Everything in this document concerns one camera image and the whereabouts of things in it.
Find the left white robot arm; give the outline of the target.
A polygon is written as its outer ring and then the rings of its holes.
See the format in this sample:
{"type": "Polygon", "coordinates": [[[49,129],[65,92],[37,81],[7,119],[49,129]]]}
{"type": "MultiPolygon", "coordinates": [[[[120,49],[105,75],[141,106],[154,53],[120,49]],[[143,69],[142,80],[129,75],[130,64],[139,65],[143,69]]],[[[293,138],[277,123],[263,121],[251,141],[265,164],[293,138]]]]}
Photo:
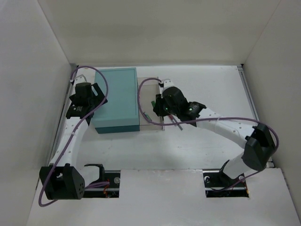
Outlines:
{"type": "Polygon", "coordinates": [[[41,167],[39,172],[43,184],[40,196],[45,195],[51,203],[57,200],[80,200],[86,189],[110,184],[105,179],[102,164],[87,164],[81,169],[76,166],[83,135],[95,109],[107,103],[106,96],[96,83],[75,84],[59,146],[49,165],[41,167]]]}

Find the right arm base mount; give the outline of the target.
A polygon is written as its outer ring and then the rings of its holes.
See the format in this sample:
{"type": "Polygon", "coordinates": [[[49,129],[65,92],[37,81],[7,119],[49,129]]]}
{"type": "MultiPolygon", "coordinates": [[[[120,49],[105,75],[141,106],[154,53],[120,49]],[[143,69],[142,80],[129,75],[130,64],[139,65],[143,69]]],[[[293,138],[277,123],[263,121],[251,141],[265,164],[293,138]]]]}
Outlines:
{"type": "Polygon", "coordinates": [[[203,172],[205,195],[207,198],[248,198],[244,174],[235,179],[231,179],[224,173],[217,170],[208,170],[203,172]]]}

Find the teal makeup organizer box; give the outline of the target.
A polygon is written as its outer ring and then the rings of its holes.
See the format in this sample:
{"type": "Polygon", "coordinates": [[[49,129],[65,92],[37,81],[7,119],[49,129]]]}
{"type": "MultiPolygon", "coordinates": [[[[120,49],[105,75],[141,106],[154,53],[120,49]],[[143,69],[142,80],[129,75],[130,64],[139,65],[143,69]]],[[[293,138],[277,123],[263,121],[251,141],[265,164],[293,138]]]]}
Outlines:
{"type": "Polygon", "coordinates": [[[138,81],[136,68],[101,69],[107,80],[108,102],[91,120],[99,134],[136,132],[140,130],[137,104],[138,81]]]}

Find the clear acrylic drawer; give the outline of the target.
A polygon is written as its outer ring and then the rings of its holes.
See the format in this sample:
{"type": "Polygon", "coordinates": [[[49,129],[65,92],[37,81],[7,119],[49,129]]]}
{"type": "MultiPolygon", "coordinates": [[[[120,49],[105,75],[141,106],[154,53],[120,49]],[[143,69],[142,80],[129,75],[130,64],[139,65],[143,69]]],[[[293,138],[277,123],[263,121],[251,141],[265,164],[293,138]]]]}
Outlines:
{"type": "MultiPolygon", "coordinates": [[[[164,120],[162,117],[158,117],[153,112],[153,107],[151,104],[151,101],[156,100],[156,95],[160,93],[159,85],[157,80],[149,80],[143,83],[142,88],[140,90],[140,105],[143,110],[143,112],[146,112],[150,118],[152,119],[152,122],[160,123],[162,124],[164,120]]],[[[139,113],[140,118],[140,131],[150,131],[150,130],[158,130],[158,131],[164,131],[164,127],[160,125],[154,125],[151,123],[148,123],[144,117],[144,114],[139,113]]]]}

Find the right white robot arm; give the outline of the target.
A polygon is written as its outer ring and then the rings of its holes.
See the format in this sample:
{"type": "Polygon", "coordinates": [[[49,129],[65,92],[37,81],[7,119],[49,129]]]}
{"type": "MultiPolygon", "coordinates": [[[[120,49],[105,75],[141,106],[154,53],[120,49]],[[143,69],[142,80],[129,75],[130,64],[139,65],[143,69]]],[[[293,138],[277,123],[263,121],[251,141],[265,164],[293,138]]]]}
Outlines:
{"type": "Polygon", "coordinates": [[[230,186],[249,170],[263,171],[277,150],[278,140],[266,124],[256,121],[252,126],[244,124],[243,118],[222,117],[204,104],[189,102],[174,85],[162,87],[153,111],[160,117],[175,116],[181,123],[211,131],[242,148],[241,154],[221,167],[218,181],[223,186],[230,186]]]}

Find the grey makeup pencil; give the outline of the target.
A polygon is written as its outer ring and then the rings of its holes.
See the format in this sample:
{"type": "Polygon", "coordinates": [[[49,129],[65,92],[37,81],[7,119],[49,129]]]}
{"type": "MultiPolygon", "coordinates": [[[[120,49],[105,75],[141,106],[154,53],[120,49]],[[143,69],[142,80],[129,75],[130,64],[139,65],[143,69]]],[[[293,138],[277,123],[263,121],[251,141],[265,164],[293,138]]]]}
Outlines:
{"type": "Polygon", "coordinates": [[[183,128],[180,124],[178,124],[178,121],[176,120],[176,118],[173,118],[174,123],[176,124],[176,126],[180,129],[180,131],[183,131],[183,128]]]}

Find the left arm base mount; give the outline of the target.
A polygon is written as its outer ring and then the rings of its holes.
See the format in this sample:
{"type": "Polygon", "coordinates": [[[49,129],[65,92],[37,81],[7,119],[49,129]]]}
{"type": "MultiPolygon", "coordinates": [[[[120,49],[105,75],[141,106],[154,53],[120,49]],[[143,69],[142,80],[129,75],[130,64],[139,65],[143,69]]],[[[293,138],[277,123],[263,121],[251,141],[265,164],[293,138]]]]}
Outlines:
{"type": "Polygon", "coordinates": [[[119,198],[120,170],[106,170],[102,164],[86,164],[79,171],[85,185],[82,198],[119,198]]]}

